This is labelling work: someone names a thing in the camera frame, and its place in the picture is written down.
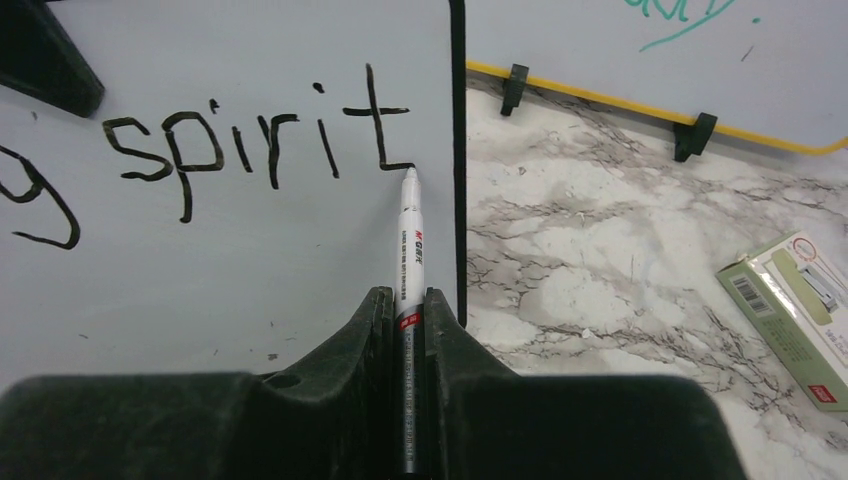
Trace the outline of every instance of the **yellow whiteboard edge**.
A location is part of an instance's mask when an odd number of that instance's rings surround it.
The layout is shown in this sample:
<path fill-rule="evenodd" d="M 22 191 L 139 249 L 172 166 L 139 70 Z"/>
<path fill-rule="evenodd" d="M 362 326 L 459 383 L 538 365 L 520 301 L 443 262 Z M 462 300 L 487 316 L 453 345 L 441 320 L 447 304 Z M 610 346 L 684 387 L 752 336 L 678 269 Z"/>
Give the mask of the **yellow whiteboard edge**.
<path fill-rule="evenodd" d="M 492 67 L 490 65 L 475 62 L 472 60 L 468 60 L 467 62 L 465 62 L 465 66 L 469 70 L 473 70 L 475 72 L 485 73 L 486 75 L 492 75 L 495 77 L 509 78 L 509 69 L 506 68 Z M 670 122 L 682 123 L 684 125 L 692 125 L 695 123 L 695 117 L 669 112 L 668 110 L 663 110 L 661 108 L 642 105 L 641 103 L 631 102 L 630 100 L 624 100 L 617 97 L 611 97 L 609 95 L 584 90 L 582 88 L 563 85 L 562 83 L 552 82 L 550 80 L 545 80 L 538 77 L 527 77 L 527 84 L 532 85 L 534 87 L 544 88 L 546 90 L 553 90 L 555 92 L 566 93 L 575 97 L 585 98 L 586 100 L 591 100 L 593 102 L 604 103 L 606 105 L 612 105 L 614 107 L 623 108 L 625 110 L 643 113 L 645 115 L 661 118 Z M 824 147 L 809 147 L 798 143 L 780 140 L 778 138 L 767 137 L 758 133 L 748 132 L 746 130 L 741 130 L 734 127 L 728 127 L 725 125 L 717 125 L 715 131 L 724 135 L 729 135 L 731 137 L 741 138 L 749 142 L 768 145 L 770 147 L 779 148 L 781 150 L 789 150 L 790 152 L 803 153 L 805 155 L 825 155 L 828 153 L 833 153 L 839 150 L 840 148 L 848 147 L 848 137 L 843 138 L 841 141 L 836 142 L 833 145 L 827 145 Z"/>

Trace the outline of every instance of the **black handwriting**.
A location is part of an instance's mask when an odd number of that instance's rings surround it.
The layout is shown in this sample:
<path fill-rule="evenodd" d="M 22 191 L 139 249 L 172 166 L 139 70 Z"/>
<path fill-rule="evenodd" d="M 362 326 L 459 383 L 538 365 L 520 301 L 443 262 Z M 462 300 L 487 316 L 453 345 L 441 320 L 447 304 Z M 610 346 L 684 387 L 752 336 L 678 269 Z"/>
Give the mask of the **black handwriting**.
<path fill-rule="evenodd" d="M 32 182 L 32 186 L 30 186 L 29 190 L 22 195 L 15 195 L 9 189 L 3 186 L 0 183 L 0 193 L 3 194 L 4 197 L 9 200 L 22 204 L 29 203 L 39 195 L 41 195 L 42 190 L 47 190 L 47 193 L 50 194 L 50 197 L 53 198 L 53 201 L 56 202 L 56 205 L 59 207 L 59 210 L 65 215 L 65 218 L 68 220 L 68 223 L 71 226 L 71 234 L 68 237 L 68 241 L 66 242 L 57 242 L 56 240 L 50 240 L 49 238 L 36 237 L 35 235 L 30 235 L 29 233 L 24 232 L 12 232 L 13 235 L 17 235 L 19 237 L 26 238 L 27 240 L 32 240 L 33 242 L 38 243 L 46 243 L 47 245 L 53 245 L 54 247 L 59 247 L 64 250 L 71 250 L 72 248 L 77 246 L 80 238 L 80 225 L 77 222 L 77 218 L 74 216 L 73 212 L 71 212 L 70 207 L 65 201 L 62 199 L 62 196 L 59 195 L 59 192 L 50 185 L 50 182 L 44 178 L 41 173 L 39 173 L 38 169 L 35 168 L 35 165 L 32 164 L 29 160 L 24 158 L 22 155 L 9 150 L 8 148 L 0 145 L 0 152 L 14 158 L 18 162 L 20 162 L 21 166 L 24 168 L 24 172 L 26 172 L 27 177 Z"/>
<path fill-rule="evenodd" d="M 215 150 L 215 162 L 202 165 L 183 165 L 180 148 L 177 146 L 177 139 L 172 128 L 183 120 L 196 120 L 206 130 L 209 135 L 209 141 L 212 142 L 212 148 Z M 218 139 L 215 138 L 215 132 L 209 123 L 198 112 L 177 112 L 162 122 L 162 130 L 165 131 L 165 138 L 168 140 L 168 147 L 171 149 L 171 159 L 177 167 L 177 176 L 180 177 L 180 183 L 183 186 L 183 216 L 180 221 L 188 223 L 191 221 L 192 214 L 192 196 L 191 183 L 188 181 L 187 172 L 217 172 L 224 168 L 224 152 L 221 150 L 221 145 L 218 144 Z"/>
<path fill-rule="evenodd" d="M 327 140 L 327 130 L 324 128 L 324 120 L 318 119 L 318 133 L 321 134 L 321 143 L 324 144 L 324 153 L 327 154 L 327 160 L 330 161 L 330 170 L 333 171 L 333 178 L 339 178 L 339 169 L 336 167 L 336 160 L 333 158 L 333 151 L 330 149 L 330 141 Z"/>
<path fill-rule="evenodd" d="M 365 86 L 368 88 L 368 105 L 370 108 L 371 118 L 374 119 L 374 131 L 377 134 L 377 156 L 380 161 L 380 170 L 405 170 L 407 168 L 415 168 L 414 163 L 387 163 L 386 161 L 386 141 L 383 138 L 383 121 L 380 119 L 380 114 L 383 109 L 377 107 L 377 92 L 374 89 L 374 69 L 370 63 L 365 64 Z M 361 116 L 363 111 L 343 108 L 342 112 L 345 115 Z M 408 108 L 393 108 L 386 113 L 408 113 Z"/>
<path fill-rule="evenodd" d="M 274 190 L 280 189 L 280 184 L 277 181 L 277 163 L 280 161 L 280 125 L 287 122 L 299 122 L 297 114 L 283 113 L 271 117 L 271 133 L 270 142 L 271 148 L 268 149 L 268 175 L 271 176 L 271 188 Z"/>
<path fill-rule="evenodd" d="M 247 153 L 244 151 L 244 142 L 241 141 L 241 132 L 235 125 L 233 125 L 233 142 L 236 144 L 236 150 L 238 151 L 244 171 L 253 173 L 253 168 L 250 167 L 250 159 L 247 158 Z"/>
<path fill-rule="evenodd" d="M 103 122 L 103 133 L 106 134 L 106 141 L 109 142 L 109 145 L 112 146 L 115 150 L 123 153 L 124 155 L 129 155 L 132 157 L 144 158 L 146 160 L 153 160 L 156 163 L 162 165 L 162 168 L 159 169 L 156 173 L 144 174 L 141 172 L 127 172 L 122 173 L 121 178 L 140 178 L 145 182 L 155 182 L 156 180 L 162 180 L 167 177 L 174 171 L 174 167 L 171 165 L 168 160 L 160 157 L 159 155 L 154 155 L 152 153 L 142 152 L 140 150 L 135 150 L 133 148 L 127 148 L 118 143 L 118 137 L 115 135 L 115 129 L 119 127 L 128 127 L 133 126 L 141 131 L 144 135 L 150 135 L 150 131 L 141 124 L 138 120 L 132 117 L 123 117 L 123 118 L 114 118 L 112 120 L 106 120 Z"/>

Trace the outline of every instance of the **white marker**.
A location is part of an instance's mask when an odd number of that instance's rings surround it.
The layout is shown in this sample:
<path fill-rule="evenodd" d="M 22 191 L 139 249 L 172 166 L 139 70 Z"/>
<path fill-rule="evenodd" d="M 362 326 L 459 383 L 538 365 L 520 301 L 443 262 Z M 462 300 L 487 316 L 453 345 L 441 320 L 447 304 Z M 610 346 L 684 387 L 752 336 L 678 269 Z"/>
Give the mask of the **white marker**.
<path fill-rule="evenodd" d="M 424 354 L 424 218 L 421 183 L 406 171 L 398 219 L 398 267 L 392 362 L 395 476 L 426 475 L 427 420 Z"/>
<path fill-rule="evenodd" d="M 424 304 L 424 217 L 421 216 L 421 183 L 414 168 L 406 170 L 398 218 L 398 266 L 395 314 Z"/>

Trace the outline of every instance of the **black plastic holder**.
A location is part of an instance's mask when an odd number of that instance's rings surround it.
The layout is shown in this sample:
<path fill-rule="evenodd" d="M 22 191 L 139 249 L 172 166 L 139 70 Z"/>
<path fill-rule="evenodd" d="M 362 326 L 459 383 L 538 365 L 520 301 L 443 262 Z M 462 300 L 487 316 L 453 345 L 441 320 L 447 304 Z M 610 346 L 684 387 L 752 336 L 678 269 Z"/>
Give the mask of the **black plastic holder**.
<path fill-rule="evenodd" d="M 512 115 L 512 109 L 518 108 L 521 97 L 524 95 L 524 87 L 527 86 L 527 75 L 530 69 L 517 63 L 512 64 L 509 78 L 504 80 L 504 101 L 501 106 L 501 115 L 508 117 Z"/>
<path fill-rule="evenodd" d="M 0 31 L 14 32 L 0 40 L 0 85 L 83 118 L 94 115 L 106 89 L 44 2 L 0 2 Z"/>
<path fill-rule="evenodd" d="M 683 163 L 692 155 L 700 155 L 710 141 L 715 131 L 718 117 L 701 113 L 694 125 L 675 123 L 674 131 L 674 161 Z"/>
<path fill-rule="evenodd" d="M 393 298 L 372 288 L 327 341 L 258 377 L 24 380 L 0 397 L 0 478 L 398 478 Z M 721 413 L 693 381 L 521 377 L 459 325 L 440 290 L 428 289 L 423 318 L 430 468 L 403 478 L 745 479 Z"/>

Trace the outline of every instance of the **handwritten word spirit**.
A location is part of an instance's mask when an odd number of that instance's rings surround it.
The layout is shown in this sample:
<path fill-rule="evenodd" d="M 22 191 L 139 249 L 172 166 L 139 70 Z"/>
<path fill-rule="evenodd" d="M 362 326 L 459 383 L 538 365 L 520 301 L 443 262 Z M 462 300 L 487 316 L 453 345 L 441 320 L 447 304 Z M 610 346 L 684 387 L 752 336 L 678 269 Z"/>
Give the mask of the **handwritten word spirit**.
<path fill-rule="evenodd" d="M 410 163 L 389 164 L 386 162 L 386 147 L 381 120 L 382 115 L 398 115 L 409 113 L 409 109 L 378 107 L 377 96 L 374 89 L 374 73 L 371 69 L 371 65 L 365 66 L 365 72 L 369 108 L 345 107 L 341 109 L 342 113 L 348 117 L 369 117 L 373 121 L 374 130 L 376 134 L 377 154 L 379 159 L 380 170 L 399 170 L 413 166 Z M 324 88 L 320 83 L 316 82 L 315 84 L 313 84 L 312 88 L 314 88 L 319 94 L 324 94 Z M 209 101 L 209 105 L 213 115 L 216 114 L 216 109 L 221 108 L 218 102 L 214 99 L 211 99 Z M 265 143 L 268 147 L 267 163 L 268 176 L 271 188 L 274 190 L 278 190 L 280 186 L 279 181 L 277 180 L 277 167 L 279 164 L 281 153 L 279 130 L 283 125 L 292 122 L 299 122 L 300 120 L 296 113 L 281 113 L 272 116 L 270 118 L 270 122 L 266 121 L 265 117 L 261 115 L 257 117 L 257 121 L 259 124 L 259 128 L 262 131 L 262 135 L 265 137 Z M 197 122 L 203 128 L 209 138 L 209 143 L 212 145 L 212 149 L 214 151 L 214 158 L 210 163 L 185 164 L 183 162 L 183 156 L 180 151 L 179 143 L 177 142 L 177 136 L 175 132 L 175 128 L 182 122 Z M 338 179 L 340 178 L 339 168 L 336 165 L 335 157 L 333 156 L 332 149 L 330 148 L 330 142 L 327 138 L 327 129 L 324 126 L 324 120 L 318 119 L 317 126 L 318 134 L 321 138 L 321 143 L 324 147 L 324 153 L 327 156 L 327 161 L 330 166 L 329 170 L 332 173 L 333 178 Z M 170 159 L 160 155 L 156 155 L 151 152 L 145 152 L 135 148 L 130 148 L 122 144 L 118 140 L 117 132 L 122 128 L 134 128 L 135 130 L 140 131 L 143 135 L 150 135 L 150 130 L 148 130 L 148 128 L 145 127 L 144 124 L 142 124 L 137 119 L 133 117 L 121 117 L 113 118 L 103 122 L 103 132 L 105 134 L 106 141 L 114 150 L 128 157 L 140 158 L 154 162 L 159 167 L 158 170 L 153 173 L 142 173 L 137 171 L 126 172 L 121 175 L 122 178 L 130 180 L 142 180 L 144 182 L 157 182 L 165 179 L 172 173 L 176 172 L 177 176 L 180 179 L 180 184 L 182 186 L 183 193 L 183 214 L 180 218 L 180 222 L 189 223 L 191 222 L 192 218 L 194 202 L 192 198 L 191 183 L 189 181 L 188 174 L 194 174 L 197 172 L 221 171 L 224 168 L 224 150 L 221 148 L 221 145 L 218 142 L 218 136 L 215 134 L 215 131 L 212 129 L 206 119 L 203 118 L 203 115 L 201 115 L 199 112 L 176 112 L 166 117 L 162 121 L 161 127 L 162 133 L 165 136 L 165 140 L 167 141 L 168 148 L 170 150 Z M 248 159 L 247 154 L 245 153 L 241 132 L 235 126 L 232 127 L 232 137 L 242 167 L 244 168 L 245 172 L 252 173 L 253 167 L 250 165 L 250 160 Z M 73 249 L 79 243 L 81 227 L 79 222 L 77 221 L 76 216 L 73 214 L 68 204 L 62 199 L 62 196 L 59 194 L 58 190 L 54 188 L 53 185 L 50 184 L 50 182 L 47 181 L 47 179 L 38 171 L 38 169 L 35 167 L 35 165 L 33 165 L 30 160 L 25 158 L 23 155 L 9 150 L 8 148 L 3 147 L 2 145 L 0 145 L 0 154 L 4 154 L 8 157 L 17 160 L 31 183 L 29 189 L 26 192 L 22 194 L 16 194 L 10 189 L 6 188 L 3 183 L 0 182 L 0 194 L 2 194 L 8 200 L 11 200 L 16 204 L 26 204 L 32 202 L 33 200 L 38 198 L 42 192 L 46 191 L 47 194 L 56 203 L 56 206 L 59 208 L 59 210 L 61 210 L 62 213 L 65 215 L 65 218 L 67 219 L 70 225 L 70 236 L 68 237 L 67 241 L 63 242 L 38 237 L 24 232 L 13 232 L 13 234 L 22 238 L 26 238 L 33 242 L 52 245 L 54 247 L 58 247 L 64 250 Z"/>

